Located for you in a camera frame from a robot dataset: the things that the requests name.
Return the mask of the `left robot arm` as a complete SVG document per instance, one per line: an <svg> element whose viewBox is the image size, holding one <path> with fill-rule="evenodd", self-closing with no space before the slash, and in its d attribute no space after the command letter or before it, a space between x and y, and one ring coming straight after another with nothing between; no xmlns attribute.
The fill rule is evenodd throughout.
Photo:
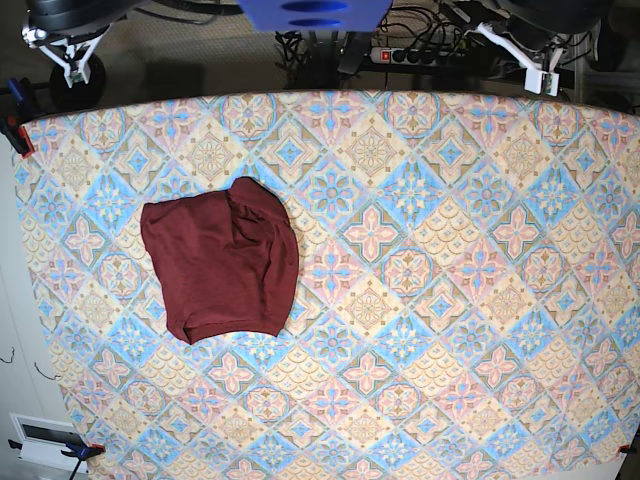
<svg viewBox="0 0 640 480"><path fill-rule="evenodd" d="M524 89L556 96L556 68L574 35L589 34L609 12L611 1L495 1L471 13L463 27L508 52L525 71Z"/></svg>

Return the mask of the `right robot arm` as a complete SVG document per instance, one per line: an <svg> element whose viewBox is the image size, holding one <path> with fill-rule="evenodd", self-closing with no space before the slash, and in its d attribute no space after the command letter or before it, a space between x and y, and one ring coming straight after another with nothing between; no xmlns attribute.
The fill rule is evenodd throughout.
<svg viewBox="0 0 640 480"><path fill-rule="evenodd" d="M90 59L111 25L126 18L131 11L159 20L207 25L220 17L242 15L237 4L220 1L161 0L165 8L200 15L188 19L172 17L146 9L143 1L131 0L40 0L27 3L27 19L22 38L31 49L37 49L62 70L62 84L68 88L90 83Z"/></svg>

